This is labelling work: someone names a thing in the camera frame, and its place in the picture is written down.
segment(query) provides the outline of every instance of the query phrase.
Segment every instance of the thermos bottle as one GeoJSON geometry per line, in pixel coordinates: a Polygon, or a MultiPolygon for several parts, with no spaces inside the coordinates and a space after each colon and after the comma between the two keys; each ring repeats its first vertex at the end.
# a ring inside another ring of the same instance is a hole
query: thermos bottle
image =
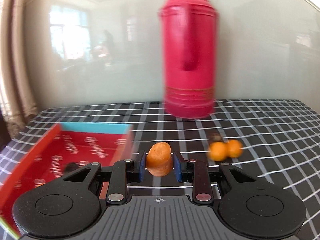
{"type": "Polygon", "coordinates": [[[182,118],[213,111],[217,12],[208,0],[167,0],[162,22],[164,108],[182,118]]]}

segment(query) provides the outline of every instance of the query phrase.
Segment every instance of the box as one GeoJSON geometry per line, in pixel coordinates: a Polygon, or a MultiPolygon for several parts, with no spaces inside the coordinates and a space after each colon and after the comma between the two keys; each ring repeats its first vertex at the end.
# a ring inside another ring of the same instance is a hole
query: box
{"type": "MultiPolygon", "coordinates": [[[[2,226],[19,232],[12,218],[14,201],[24,192],[39,187],[80,166],[100,162],[112,166],[132,156],[132,126],[118,123],[60,122],[34,145],[17,164],[0,189],[2,226]]],[[[100,198],[106,195],[104,183],[100,198]]]]}

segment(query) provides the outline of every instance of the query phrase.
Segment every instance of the glossy wall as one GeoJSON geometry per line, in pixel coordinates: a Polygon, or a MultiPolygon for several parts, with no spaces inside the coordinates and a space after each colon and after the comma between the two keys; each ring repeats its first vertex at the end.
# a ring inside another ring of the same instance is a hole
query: glossy wall
{"type": "MultiPolygon", "coordinates": [[[[25,52],[41,108],[162,100],[165,0],[27,0],[25,52]]],[[[320,112],[320,12],[305,0],[210,0],[216,98],[295,98],[320,112]]]]}

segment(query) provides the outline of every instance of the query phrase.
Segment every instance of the thermos base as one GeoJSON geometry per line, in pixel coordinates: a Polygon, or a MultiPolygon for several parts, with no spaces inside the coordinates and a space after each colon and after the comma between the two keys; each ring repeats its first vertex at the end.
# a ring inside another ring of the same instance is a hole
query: thermos base
{"type": "Polygon", "coordinates": [[[175,117],[199,119],[208,117],[211,113],[213,113],[214,103],[215,101],[201,106],[182,106],[165,101],[164,110],[167,114],[171,114],[175,117]]]}

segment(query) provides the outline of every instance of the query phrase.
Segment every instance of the black and white plaid tablecloth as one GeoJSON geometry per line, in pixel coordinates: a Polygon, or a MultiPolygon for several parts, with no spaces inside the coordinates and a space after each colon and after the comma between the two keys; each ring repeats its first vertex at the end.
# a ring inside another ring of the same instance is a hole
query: black and white plaid tablecloth
{"type": "MultiPolygon", "coordinates": [[[[134,125],[134,153],[159,141],[179,149],[185,159],[208,160],[207,138],[219,132],[238,139],[244,152],[228,161],[264,177],[300,197],[307,218],[298,236],[320,239],[320,115],[298,100],[217,100],[215,114],[188,120],[164,113],[159,102],[51,108],[42,111],[0,154],[0,185],[20,159],[55,122],[125,122],[134,125]]],[[[191,184],[176,182],[173,173],[156,178],[146,172],[140,184],[129,185],[139,195],[191,194],[191,184]]],[[[212,184],[216,197],[219,192],[212,184]]],[[[10,236],[0,229],[0,239],[10,236]]]]}

